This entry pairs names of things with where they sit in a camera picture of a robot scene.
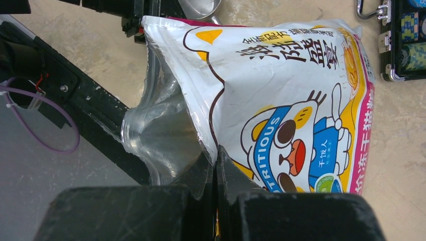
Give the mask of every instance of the poker chip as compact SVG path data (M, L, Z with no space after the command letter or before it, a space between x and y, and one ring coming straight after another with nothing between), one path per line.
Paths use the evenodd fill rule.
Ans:
M417 41L419 35L418 27L418 13L403 14L401 20L402 41Z
M415 8L426 8L425 0L408 0L408 3Z
M426 43L403 45L400 62L405 71L426 70Z

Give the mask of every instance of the yellow shape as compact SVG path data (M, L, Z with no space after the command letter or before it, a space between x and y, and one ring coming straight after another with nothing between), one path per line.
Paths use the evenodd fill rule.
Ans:
M262 122L260 122L259 124L257 124L252 131L252 138L253 140L257 140L257 138L259 137L260 133L262 132L263 128L265 127L266 123L268 123L268 120L264 120Z
M313 26L311 29L322 29L322 28L329 28L329 27L325 25L316 25L316 26Z
M299 111L294 117L294 122L296 122L296 129L302 128L310 118L312 114L312 107L308 106Z
M196 33L195 35L199 39L204 40L208 42L209 44L213 44L213 41L215 41L215 39L217 39L222 32L223 32L222 29L217 29L217 30L199 32L199 33Z
M303 190L301 187L296 187L296 190L297 190L298 193L305 192L305 190Z
M246 176L248 176L250 179L253 180L254 173L252 170L248 169L247 167L241 165L240 163L234 161L234 164L244 173Z
M200 58L206 62L207 61L207 53L206 52L197 52L197 54L200 56Z
M272 109L274 106L273 105L267 105L267 106L264 106L264 107L262 107L262 108L260 108L254 115L257 115L257 114L259 114L259 113L261 113L261 112L264 112L265 110L269 110L269 109Z
M219 215L216 212L216 237L221 237L221 228L219 227Z
M351 41L355 41L354 37L352 36L351 33L349 33L346 29L344 28L338 28L339 32L346 38L346 39L350 39Z
M345 60L346 74L348 76L349 85L352 87L352 94L355 94L358 89L359 76L358 69L355 63L354 53L352 47L345 47L343 51L343 58Z
M293 41L289 34L278 31L268 31L263 33L258 38L265 44L286 43Z

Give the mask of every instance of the concrete floor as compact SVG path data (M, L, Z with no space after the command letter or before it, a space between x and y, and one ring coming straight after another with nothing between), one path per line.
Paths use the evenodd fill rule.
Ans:
M365 9L377 7L367 1ZM31 15L15 17L90 77L133 107L143 91L146 49L121 32L120 18L57 0L30 1ZM377 20L355 17L351 0L223 0L224 24L273 26L344 19L363 26L362 42L379 75ZM372 147L363 196L388 240L426 240L426 81L376 83Z

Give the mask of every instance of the case handle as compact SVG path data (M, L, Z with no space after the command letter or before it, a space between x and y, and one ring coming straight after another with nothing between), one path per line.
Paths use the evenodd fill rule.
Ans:
M384 13L383 6L379 6L376 9L376 11L373 11L373 12L367 13L367 14L363 14L362 8L363 8L363 5L364 5L364 0L356 0L356 1L357 1L357 16L360 19L367 20L367 19L370 19L370 18L373 18L373 17L381 16Z

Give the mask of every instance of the cat food bag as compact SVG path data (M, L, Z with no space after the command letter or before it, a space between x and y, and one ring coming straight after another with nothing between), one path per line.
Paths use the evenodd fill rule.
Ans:
M206 153L271 192L361 193L375 76L342 20L269 28L145 16Z

